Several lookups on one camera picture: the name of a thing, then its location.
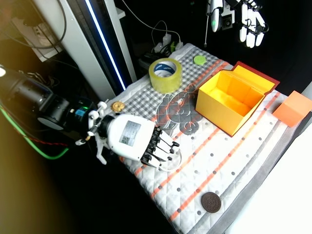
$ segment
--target box lid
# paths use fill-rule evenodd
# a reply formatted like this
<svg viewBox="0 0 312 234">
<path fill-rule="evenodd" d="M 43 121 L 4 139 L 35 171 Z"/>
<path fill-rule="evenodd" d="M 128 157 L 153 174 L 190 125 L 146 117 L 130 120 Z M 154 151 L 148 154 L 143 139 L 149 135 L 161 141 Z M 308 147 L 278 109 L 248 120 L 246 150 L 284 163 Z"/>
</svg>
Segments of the box lid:
<svg viewBox="0 0 312 234">
<path fill-rule="evenodd" d="M 237 62 L 232 69 L 232 72 L 235 73 L 236 77 L 239 77 L 242 81 L 263 94 L 270 93 L 279 84 L 278 80 L 273 79 L 242 62 Z"/>
</svg>

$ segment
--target yellow adhesive tape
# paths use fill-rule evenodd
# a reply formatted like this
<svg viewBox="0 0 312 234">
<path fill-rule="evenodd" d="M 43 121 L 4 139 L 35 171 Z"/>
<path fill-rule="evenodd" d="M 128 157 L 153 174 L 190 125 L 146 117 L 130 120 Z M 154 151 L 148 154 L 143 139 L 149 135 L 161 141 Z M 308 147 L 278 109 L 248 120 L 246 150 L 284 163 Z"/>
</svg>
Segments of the yellow adhesive tape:
<svg viewBox="0 0 312 234">
<path fill-rule="evenodd" d="M 173 58 L 161 58 L 149 68 L 152 87 L 162 93 L 172 93 L 181 85 L 182 66 Z"/>
</svg>

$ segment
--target open box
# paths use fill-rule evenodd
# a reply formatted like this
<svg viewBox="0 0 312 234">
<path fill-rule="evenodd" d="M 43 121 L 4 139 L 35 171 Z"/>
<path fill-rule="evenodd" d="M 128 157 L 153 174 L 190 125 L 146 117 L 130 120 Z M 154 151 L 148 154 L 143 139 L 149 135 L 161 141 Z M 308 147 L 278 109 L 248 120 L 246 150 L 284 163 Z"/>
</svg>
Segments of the open box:
<svg viewBox="0 0 312 234">
<path fill-rule="evenodd" d="M 199 91 L 196 111 L 233 136 L 279 81 L 238 62 L 218 72 Z"/>
</svg>

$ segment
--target white cable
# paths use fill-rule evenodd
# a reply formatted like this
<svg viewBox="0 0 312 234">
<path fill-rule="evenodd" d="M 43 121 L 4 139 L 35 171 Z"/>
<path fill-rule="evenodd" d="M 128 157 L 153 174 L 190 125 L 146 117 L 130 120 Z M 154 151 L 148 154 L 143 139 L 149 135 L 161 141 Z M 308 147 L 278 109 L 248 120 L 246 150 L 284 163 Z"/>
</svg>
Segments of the white cable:
<svg viewBox="0 0 312 234">
<path fill-rule="evenodd" d="M 124 0 L 122 0 L 122 2 L 125 4 L 125 6 L 128 8 L 128 10 L 132 13 L 132 15 L 134 15 L 134 16 L 136 17 L 136 19 L 137 19 L 138 21 L 140 21 L 141 23 L 143 23 L 145 26 L 147 26 L 147 27 L 149 27 L 149 28 L 151 28 L 151 29 L 155 29 L 155 30 L 158 30 L 158 31 L 162 31 L 162 32 L 175 33 L 175 34 L 177 34 L 177 36 L 179 37 L 179 42 L 181 42 L 181 38 L 180 38 L 179 33 L 175 32 L 175 31 L 170 31 L 170 30 L 163 30 L 163 29 L 153 28 L 153 27 L 147 25 L 147 24 L 144 23 L 142 20 L 140 20 L 140 19 L 135 15 L 135 13 L 133 13 L 133 11 L 128 7 L 128 5 L 125 3 Z"/>
<path fill-rule="evenodd" d="M 153 40 L 153 44 L 154 44 L 154 46 L 156 46 L 156 45 L 155 45 L 155 42 L 154 42 L 153 31 L 154 31 L 154 29 L 157 27 L 157 25 L 158 25 L 159 23 L 161 23 L 161 22 L 163 22 L 163 23 L 165 24 L 165 26 L 166 26 L 166 34 L 167 34 L 167 32 L 168 32 L 166 22 L 165 22 L 165 21 L 163 21 L 163 20 L 158 21 L 158 23 L 157 23 L 157 24 L 155 25 L 155 27 L 152 29 L 152 40 Z"/>
<path fill-rule="evenodd" d="M 205 48 L 207 47 L 208 21 L 209 21 L 209 15 L 207 15 L 207 23 L 206 23 L 206 35 L 205 35 L 205 43 L 204 43 Z"/>
<path fill-rule="evenodd" d="M 179 152 L 179 154 L 180 154 L 180 162 L 179 162 L 179 165 L 177 165 L 176 167 L 174 167 L 174 168 L 172 168 L 172 169 L 165 169 L 165 168 L 163 168 L 163 167 L 160 166 L 160 167 L 159 167 L 160 170 L 162 170 L 162 171 L 164 171 L 164 172 L 173 172 L 173 171 L 175 171 L 176 169 L 180 168 L 183 160 L 182 160 L 181 151 L 179 150 L 178 152 Z"/>
</svg>

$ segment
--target orange block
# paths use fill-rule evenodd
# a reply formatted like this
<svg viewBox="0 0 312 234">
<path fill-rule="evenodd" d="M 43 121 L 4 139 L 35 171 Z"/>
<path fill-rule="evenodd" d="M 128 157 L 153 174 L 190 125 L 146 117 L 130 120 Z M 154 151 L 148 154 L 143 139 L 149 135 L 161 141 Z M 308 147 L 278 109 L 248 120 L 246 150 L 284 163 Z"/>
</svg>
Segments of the orange block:
<svg viewBox="0 0 312 234">
<path fill-rule="evenodd" d="M 288 126 L 299 123 L 312 110 L 312 100 L 293 91 L 273 115 Z"/>
</svg>

